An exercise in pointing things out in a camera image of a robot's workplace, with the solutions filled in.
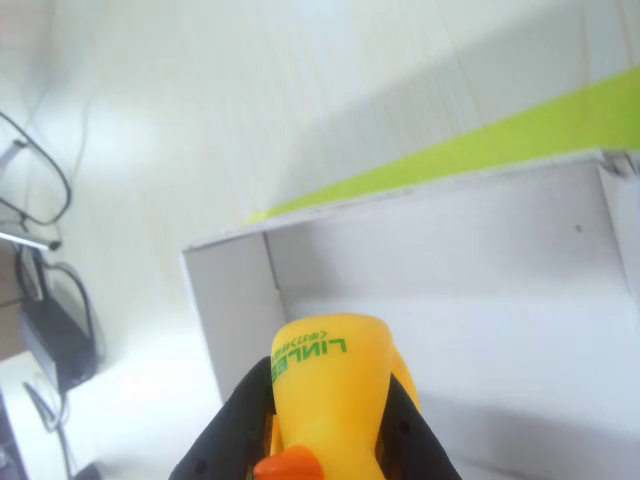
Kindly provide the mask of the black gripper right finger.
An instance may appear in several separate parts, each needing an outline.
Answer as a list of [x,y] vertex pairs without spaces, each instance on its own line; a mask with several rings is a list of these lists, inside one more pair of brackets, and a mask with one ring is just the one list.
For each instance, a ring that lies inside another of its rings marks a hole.
[[461,480],[400,381],[391,375],[376,455],[385,479]]

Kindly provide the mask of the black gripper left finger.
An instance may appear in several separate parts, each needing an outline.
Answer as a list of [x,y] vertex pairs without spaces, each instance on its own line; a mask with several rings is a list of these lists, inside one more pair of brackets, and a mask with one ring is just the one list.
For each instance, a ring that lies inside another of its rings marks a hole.
[[259,360],[172,470],[171,480],[253,479],[271,449],[274,403],[271,364]]

